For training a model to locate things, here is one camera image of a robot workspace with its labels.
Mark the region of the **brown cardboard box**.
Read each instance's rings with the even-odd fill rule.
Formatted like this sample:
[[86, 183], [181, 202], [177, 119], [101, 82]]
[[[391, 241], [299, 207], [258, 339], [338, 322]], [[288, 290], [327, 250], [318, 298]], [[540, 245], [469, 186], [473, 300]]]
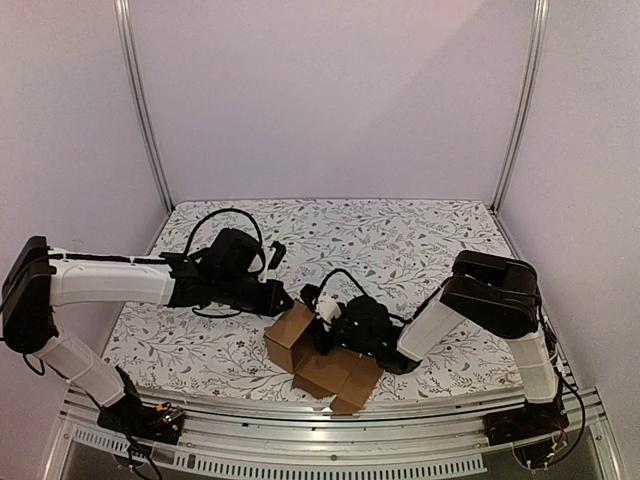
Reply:
[[383, 374], [375, 360], [342, 347], [322, 355], [308, 332], [312, 311], [296, 301], [264, 334], [269, 359], [292, 375], [292, 386], [315, 399], [332, 399], [336, 415], [362, 410]]

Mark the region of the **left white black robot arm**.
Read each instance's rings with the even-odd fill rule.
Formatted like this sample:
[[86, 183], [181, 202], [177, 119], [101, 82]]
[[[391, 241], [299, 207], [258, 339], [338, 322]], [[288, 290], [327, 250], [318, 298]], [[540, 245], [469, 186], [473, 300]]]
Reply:
[[104, 362], [75, 335], [56, 326], [57, 307], [83, 303], [144, 303], [203, 310], [220, 304], [234, 312], [276, 317], [291, 309], [284, 284], [269, 276], [285, 247], [269, 247], [224, 229], [196, 252], [130, 257], [70, 252], [30, 238], [2, 286], [1, 337], [84, 389], [128, 434], [148, 426], [127, 375]]

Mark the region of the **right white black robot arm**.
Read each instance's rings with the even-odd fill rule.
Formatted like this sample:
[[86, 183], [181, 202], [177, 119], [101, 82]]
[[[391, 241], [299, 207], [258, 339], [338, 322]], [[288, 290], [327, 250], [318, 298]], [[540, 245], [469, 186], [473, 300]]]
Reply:
[[454, 259], [450, 275], [403, 318], [367, 293], [340, 303], [323, 285], [307, 284], [302, 302], [313, 314], [315, 350], [341, 347], [372, 358], [396, 375], [415, 370], [461, 323], [471, 322], [506, 342], [524, 385], [517, 427], [537, 436], [563, 409], [557, 340], [541, 318], [537, 273], [528, 263], [471, 250]]

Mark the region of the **floral patterned table mat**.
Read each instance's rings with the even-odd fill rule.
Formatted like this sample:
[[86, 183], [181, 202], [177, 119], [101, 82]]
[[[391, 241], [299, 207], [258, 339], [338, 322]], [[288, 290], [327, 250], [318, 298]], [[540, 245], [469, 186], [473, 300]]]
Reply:
[[[179, 204], [155, 253], [195, 251], [223, 228], [279, 241], [286, 255], [276, 270], [288, 293], [307, 284], [348, 301], [366, 292], [391, 313], [411, 316], [449, 275], [465, 249], [506, 256], [510, 250], [479, 201], [227, 200]], [[289, 373], [268, 357], [271, 320], [215, 309], [126, 305], [105, 347], [105, 361], [140, 387], [245, 400], [305, 402]], [[511, 388], [523, 390], [514, 360], [499, 338], [465, 322], [405, 375], [384, 374], [371, 400], [425, 400]]]

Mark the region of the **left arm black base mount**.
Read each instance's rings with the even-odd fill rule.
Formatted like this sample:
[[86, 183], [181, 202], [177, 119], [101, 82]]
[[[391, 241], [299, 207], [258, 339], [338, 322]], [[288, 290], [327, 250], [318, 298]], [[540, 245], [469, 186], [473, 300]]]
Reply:
[[185, 411], [170, 402], [144, 405], [128, 374], [118, 366], [115, 369], [124, 384], [124, 397], [112, 406], [100, 407], [97, 424], [124, 435], [177, 445]]

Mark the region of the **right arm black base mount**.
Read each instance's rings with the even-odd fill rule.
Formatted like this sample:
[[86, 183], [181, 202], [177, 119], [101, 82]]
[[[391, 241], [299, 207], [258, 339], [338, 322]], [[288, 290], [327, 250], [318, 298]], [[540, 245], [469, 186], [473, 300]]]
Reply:
[[491, 446], [546, 435], [565, 429], [569, 419], [561, 400], [524, 405], [483, 417], [484, 435]]

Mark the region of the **front aluminium rail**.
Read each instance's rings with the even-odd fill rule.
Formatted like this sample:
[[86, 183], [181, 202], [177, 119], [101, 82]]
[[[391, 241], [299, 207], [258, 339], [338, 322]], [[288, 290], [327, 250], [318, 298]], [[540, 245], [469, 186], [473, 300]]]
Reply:
[[148, 404], [185, 412], [174, 445], [151, 444], [152, 464], [100, 428], [89, 398], [71, 389], [56, 422], [47, 479], [621, 479], [617, 446], [595, 390], [566, 395], [576, 447], [536, 471], [515, 444], [491, 445], [483, 419], [522, 403], [518, 388], [451, 398], [372, 402], [351, 416], [327, 402], [260, 401], [142, 389]]

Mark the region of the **left aluminium frame post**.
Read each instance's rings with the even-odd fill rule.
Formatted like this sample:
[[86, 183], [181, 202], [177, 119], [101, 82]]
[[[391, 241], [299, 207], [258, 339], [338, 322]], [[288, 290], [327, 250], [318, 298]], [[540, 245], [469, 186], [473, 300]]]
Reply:
[[115, 17], [123, 53], [124, 67], [129, 82], [135, 115], [152, 178], [164, 210], [175, 208], [168, 178], [162, 164], [156, 135], [143, 85], [138, 52], [135, 44], [131, 4], [127, 0], [114, 1]]

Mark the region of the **aluminium frame post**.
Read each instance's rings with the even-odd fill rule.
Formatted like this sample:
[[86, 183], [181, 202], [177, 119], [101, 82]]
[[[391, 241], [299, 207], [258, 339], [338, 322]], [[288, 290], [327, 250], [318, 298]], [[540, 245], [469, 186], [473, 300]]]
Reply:
[[507, 142], [503, 164], [498, 176], [498, 182], [490, 205], [490, 209], [495, 216], [500, 215], [505, 205], [519, 150], [524, 138], [544, 47], [549, 4], [550, 2], [548, 0], [536, 0], [534, 2], [529, 46], [517, 108]]
[[127, 0], [114, 1], [115, 17], [123, 53], [124, 67], [129, 82], [135, 115], [152, 178], [164, 210], [175, 208], [168, 178], [162, 164], [156, 135], [143, 85], [138, 52], [135, 44], [131, 4]]

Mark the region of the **right aluminium frame post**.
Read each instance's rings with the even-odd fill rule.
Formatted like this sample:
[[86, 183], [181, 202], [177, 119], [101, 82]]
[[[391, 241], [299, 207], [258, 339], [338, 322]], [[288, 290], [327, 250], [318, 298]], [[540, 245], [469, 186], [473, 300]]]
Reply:
[[507, 142], [503, 164], [498, 176], [498, 182], [490, 205], [490, 209], [495, 216], [500, 215], [505, 205], [519, 150], [524, 138], [544, 47], [549, 4], [550, 2], [548, 0], [536, 0], [534, 2], [529, 46], [517, 108]]

